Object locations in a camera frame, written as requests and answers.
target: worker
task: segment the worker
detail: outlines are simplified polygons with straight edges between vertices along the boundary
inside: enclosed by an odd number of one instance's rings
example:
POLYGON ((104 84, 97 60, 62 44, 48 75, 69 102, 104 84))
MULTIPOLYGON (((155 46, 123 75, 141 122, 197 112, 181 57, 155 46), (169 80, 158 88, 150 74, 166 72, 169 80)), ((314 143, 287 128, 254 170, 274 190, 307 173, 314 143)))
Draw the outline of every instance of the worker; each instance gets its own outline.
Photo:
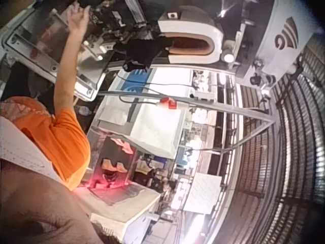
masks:
POLYGON ((90 222, 72 192, 90 158, 73 109, 77 56, 88 20, 89 7, 69 8, 54 116, 21 94, 1 102, 0 243, 119 243, 90 222))

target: white cloth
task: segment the white cloth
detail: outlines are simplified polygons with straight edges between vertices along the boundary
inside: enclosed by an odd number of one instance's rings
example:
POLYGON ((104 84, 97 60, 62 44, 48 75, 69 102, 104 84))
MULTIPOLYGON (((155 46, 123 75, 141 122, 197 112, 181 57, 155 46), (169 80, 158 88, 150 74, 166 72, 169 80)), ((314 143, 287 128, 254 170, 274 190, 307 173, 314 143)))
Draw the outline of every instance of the white cloth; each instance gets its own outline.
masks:
POLYGON ((45 155, 13 123, 0 117, 0 155, 20 167, 63 183, 45 155))

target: skin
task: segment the skin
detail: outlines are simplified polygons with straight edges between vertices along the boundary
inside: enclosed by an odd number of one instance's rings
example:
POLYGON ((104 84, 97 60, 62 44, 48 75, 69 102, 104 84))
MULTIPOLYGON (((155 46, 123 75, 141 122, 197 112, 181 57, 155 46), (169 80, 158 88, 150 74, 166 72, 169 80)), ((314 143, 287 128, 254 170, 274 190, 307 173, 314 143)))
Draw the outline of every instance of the skin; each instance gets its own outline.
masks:
POLYGON ((65 186, 4 160, 0 229, 1 243, 102 243, 65 186))
MULTIPOLYGON (((77 54, 87 29, 89 8, 70 9, 70 35, 60 63, 55 113, 73 110, 77 54)), ((64 185, 1 160, 0 243, 103 243, 77 199, 64 185)))

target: logo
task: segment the logo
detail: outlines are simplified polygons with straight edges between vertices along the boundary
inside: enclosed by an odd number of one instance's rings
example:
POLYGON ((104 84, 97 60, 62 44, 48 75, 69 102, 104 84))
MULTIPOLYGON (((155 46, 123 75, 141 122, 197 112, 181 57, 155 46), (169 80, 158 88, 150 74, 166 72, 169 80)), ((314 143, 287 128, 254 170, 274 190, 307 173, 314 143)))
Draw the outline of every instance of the logo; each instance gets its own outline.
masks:
POLYGON ((279 50, 282 50, 285 47, 297 49, 299 43, 298 31, 297 26, 292 17, 286 19, 281 34, 278 34, 275 37, 274 42, 276 48, 278 48, 279 50))

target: orange shirt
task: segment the orange shirt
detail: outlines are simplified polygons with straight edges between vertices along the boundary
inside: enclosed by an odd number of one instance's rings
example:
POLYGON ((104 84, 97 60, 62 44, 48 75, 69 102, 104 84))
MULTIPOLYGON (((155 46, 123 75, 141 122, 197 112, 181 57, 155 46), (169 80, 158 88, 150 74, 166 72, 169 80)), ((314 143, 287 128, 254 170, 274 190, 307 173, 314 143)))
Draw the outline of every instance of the orange shirt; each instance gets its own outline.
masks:
POLYGON ((90 146, 73 111, 63 109, 54 118, 32 98, 11 97, 1 102, 1 116, 43 152, 71 191, 78 186, 89 164, 90 146))

